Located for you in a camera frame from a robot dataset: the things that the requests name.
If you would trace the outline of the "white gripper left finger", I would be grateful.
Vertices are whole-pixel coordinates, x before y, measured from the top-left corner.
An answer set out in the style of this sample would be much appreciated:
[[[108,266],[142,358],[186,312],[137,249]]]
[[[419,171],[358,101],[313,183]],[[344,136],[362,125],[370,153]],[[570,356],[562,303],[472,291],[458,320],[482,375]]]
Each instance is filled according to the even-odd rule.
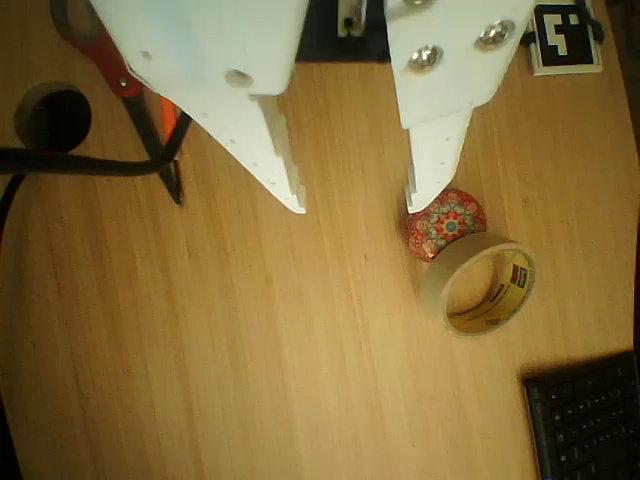
[[[290,211],[306,211],[287,121],[305,1],[95,1],[129,70],[186,112]]]

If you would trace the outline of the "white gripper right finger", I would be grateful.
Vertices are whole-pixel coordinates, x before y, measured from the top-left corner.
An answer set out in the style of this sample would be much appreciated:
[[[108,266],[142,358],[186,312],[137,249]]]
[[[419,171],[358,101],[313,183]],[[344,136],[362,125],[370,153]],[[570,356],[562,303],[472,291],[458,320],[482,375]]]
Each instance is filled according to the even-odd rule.
[[[411,151],[407,209],[455,176],[473,110],[492,99],[533,12],[531,1],[388,1],[385,20]]]

